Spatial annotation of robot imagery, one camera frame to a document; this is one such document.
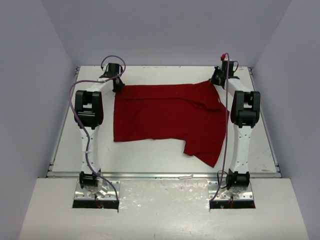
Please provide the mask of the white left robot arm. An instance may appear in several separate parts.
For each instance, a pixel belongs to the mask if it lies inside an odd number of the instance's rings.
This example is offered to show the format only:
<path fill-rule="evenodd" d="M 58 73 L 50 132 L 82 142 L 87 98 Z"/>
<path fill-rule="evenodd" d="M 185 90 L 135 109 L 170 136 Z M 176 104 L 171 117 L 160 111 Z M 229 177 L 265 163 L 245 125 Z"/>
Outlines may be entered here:
<path fill-rule="evenodd" d="M 108 63 L 102 67 L 102 71 L 103 74 L 92 86 L 75 92 L 73 105 L 74 120 L 79 126 L 82 144 L 79 184 L 82 189 L 92 192 L 102 185 L 98 135 L 104 120 L 103 96 L 108 93 L 107 82 L 112 80 L 113 92 L 118 92 L 125 86 L 120 79 L 123 72 L 120 64 Z"/>

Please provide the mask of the red t shirt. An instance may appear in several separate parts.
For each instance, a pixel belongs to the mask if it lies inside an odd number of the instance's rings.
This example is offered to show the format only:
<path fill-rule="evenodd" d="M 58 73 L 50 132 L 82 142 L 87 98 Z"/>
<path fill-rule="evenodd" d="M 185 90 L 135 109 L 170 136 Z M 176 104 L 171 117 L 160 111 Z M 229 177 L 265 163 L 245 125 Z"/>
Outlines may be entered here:
<path fill-rule="evenodd" d="M 226 134 L 226 107 L 209 82 L 126 85 L 115 94 L 113 140 L 175 139 L 184 154 L 214 167 Z"/>

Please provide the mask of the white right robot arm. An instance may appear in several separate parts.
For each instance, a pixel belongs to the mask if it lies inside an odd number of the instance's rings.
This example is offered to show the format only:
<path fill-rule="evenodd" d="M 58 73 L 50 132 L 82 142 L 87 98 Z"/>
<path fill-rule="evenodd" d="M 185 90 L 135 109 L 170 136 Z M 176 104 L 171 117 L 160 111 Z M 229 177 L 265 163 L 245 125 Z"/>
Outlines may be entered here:
<path fill-rule="evenodd" d="M 226 189 L 233 194 L 248 189 L 250 183 L 249 146 L 253 128 L 260 119 L 261 94 L 243 85 L 235 72 L 239 63 L 226 54 L 214 68 L 210 83 L 222 87 L 233 97 L 230 121 L 234 127 L 234 146 L 230 167 L 225 177 Z"/>

